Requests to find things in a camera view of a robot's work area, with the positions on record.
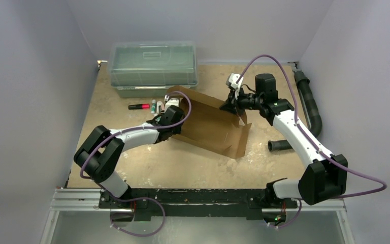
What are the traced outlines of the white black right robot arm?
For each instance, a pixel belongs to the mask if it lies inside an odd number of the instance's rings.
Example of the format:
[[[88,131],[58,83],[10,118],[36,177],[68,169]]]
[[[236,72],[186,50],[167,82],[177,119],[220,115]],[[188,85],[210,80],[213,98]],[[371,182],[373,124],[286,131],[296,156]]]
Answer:
[[[294,107],[278,97],[272,74],[255,77],[255,92],[245,93],[238,81],[240,74],[232,73],[226,81],[230,93],[220,110],[242,116],[245,110],[257,110],[261,117],[277,129],[299,156],[305,171],[299,180],[283,178],[266,185],[262,198],[277,207],[286,198],[305,201],[309,205],[338,197],[345,193],[348,161],[334,155],[310,133],[301,122]]]

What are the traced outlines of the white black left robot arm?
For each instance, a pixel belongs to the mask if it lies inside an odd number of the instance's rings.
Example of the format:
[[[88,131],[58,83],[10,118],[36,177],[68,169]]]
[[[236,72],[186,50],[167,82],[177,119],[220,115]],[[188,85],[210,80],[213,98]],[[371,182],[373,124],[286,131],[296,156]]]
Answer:
[[[172,105],[138,127],[109,130],[97,126],[74,155],[74,162],[94,183],[103,187],[119,208],[131,202],[131,188],[115,170],[122,152],[142,145],[157,144],[181,133],[184,111]]]

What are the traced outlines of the brown cardboard box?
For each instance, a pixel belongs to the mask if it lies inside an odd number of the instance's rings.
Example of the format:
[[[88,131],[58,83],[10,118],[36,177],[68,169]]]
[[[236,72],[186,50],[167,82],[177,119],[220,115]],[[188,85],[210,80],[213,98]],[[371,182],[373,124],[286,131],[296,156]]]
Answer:
[[[181,133],[173,138],[214,153],[238,159],[245,156],[251,128],[245,112],[234,115],[219,107],[223,100],[205,95],[182,86],[172,86],[167,94],[182,92],[191,102],[188,119]]]

